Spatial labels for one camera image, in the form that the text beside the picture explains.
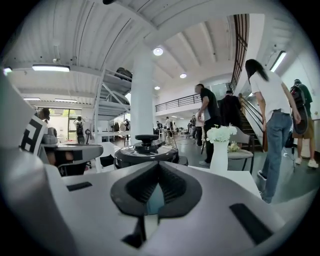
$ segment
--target long black hair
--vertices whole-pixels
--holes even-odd
[[[249,83],[250,83],[250,77],[252,77],[252,75],[256,72],[258,72],[258,74],[260,75],[260,77],[262,77],[263,80],[269,81],[269,77],[264,67],[255,59],[248,59],[245,62],[245,70],[248,75]]]

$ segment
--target black joystick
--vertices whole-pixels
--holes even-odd
[[[142,141],[141,146],[150,147],[152,145],[152,141],[156,141],[159,138],[158,135],[136,135],[135,139],[138,141]]]

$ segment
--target white wall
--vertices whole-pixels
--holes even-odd
[[[320,63],[313,45],[302,30],[297,29],[287,49],[287,54],[276,70],[290,89],[295,79],[300,79],[310,91],[313,102],[311,115],[315,121],[315,144],[320,152]]]

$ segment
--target green shirt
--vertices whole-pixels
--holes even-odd
[[[304,100],[305,100],[305,109],[306,109],[306,113],[308,115],[308,117],[311,117],[311,111],[310,111],[310,103],[312,102],[312,98],[310,95],[310,92],[308,90],[308,88],[304,85],[304,84],[299,84],[299,88],[303,91],[304,94]]]

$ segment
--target white vase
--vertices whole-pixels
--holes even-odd
[[[229,141],[214,141],[214,151],[210,164],[211,173],[226,172],[228,170],[228,144]]]

